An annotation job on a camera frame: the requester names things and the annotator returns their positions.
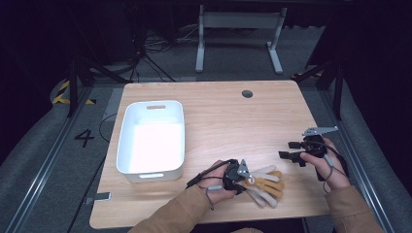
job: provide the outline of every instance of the number 4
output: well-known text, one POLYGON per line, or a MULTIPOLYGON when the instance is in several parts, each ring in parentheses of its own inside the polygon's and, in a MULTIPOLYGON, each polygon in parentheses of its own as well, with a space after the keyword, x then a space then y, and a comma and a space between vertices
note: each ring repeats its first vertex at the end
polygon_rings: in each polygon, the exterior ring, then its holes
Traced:
POLYGON ((89 139, 94 139, 94 137, 90 137, 90 133, 91 133, 91 130, 87 129, 87 130, 85 130, 83 133, 81 133, 81 134, 79 134, 78 136, 76 136, 75 140, 85 140, 85 141, 83 142, 83 148, 85 148, 86 145, 87 145, 87 141, 88 141, 89 139))

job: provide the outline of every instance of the sleeve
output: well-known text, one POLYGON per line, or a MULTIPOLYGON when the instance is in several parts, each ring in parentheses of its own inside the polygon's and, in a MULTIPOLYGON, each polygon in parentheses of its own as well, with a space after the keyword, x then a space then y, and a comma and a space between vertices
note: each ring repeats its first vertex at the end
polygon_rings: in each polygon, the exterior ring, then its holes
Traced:
POLYGON ((136 232, 190 232, 210 209, 210 202, 197 185, 191 186, 135 225, 136 232))
POLYGON ((372 210, 353 186, 333 190, 326 195, 336 232, 384 232, 372 210))

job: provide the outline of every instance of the gray floor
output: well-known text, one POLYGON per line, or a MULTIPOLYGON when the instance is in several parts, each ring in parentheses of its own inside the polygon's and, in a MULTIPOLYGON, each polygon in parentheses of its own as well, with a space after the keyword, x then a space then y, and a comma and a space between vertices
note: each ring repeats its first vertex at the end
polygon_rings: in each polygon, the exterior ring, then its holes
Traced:
MULTIPOLYGON (((274 73, 265 48, 265 42, 271 36, 270 31, 255 31, 249 36, 227 30, 209 32, 204 72, 201 74, 194 72, 197 51, 195 41, 188 41, 167 52, 149 53, 149 56, 180 82, 288 80, 293 73, 304 71, 304 65, 322 31, 322 28, 313 27, 286 28, 282 31, 277 52, 284 68, 283 75, 274 73)), ((141 82, 162 82, 158 73, 144 61, 138 64, 137 72, 141 82)), ((348 87, 345 85, 343 92, 343 120, 338 122, 330 112, 333 88, 326 92, 317 91, 315 81, 311 79, 302 83, 302 94, 319 126, 340 127, 339 133, 328 137, 347 157, 351 165, 352 183, 376 210, 387 232, 412 232, 412 222, 409 220, 412 216, 411 197, 379 150, 348 87)), ((110 139, 114 121, 108 118, 102 122, 102 119, 116 111, 116 102, 119 101, 116 97, 120 96, 121 88, 120 84, 100 78, 93 89, 81 88, 86 98, 97 100, 95 105, 82 105, 80 111, 68 119, 68 105, 56 104, 25 135, 0 167, 0 209, 3 210, 0 232, 5 232, 9 226, 21 232, 67 231, 93 174, 106 154, 108 143, 104 138, 110 139), (61 134, 61 129, 66 128, 67 134, 61 134), (90 137, 94 139, 89 140, 83 148, 84 141, 75 140, 75 137, 85 130, 90 130, 90 137), (60 146, 59 150, 52 150, 54 146, 60 146), (50 166, 51 172, 36 177, 39 171, 46 170, 44 164, 50 166), (40 190, 35 193, 39 195, 27 202, 24 197, 30 186, 39 183, 45 184, 38 185, 40 190)), ((99 177, 98 173, 88 196, 95 193, 99 177)), ((82 206, 72 232, 97 231, 88 224, 91 208, 82 206)), ((308 232, 331 232, 329 216, 308 217, 306 221, 308 232)), ((126 232, 127 228, 100 231, 126 232)))

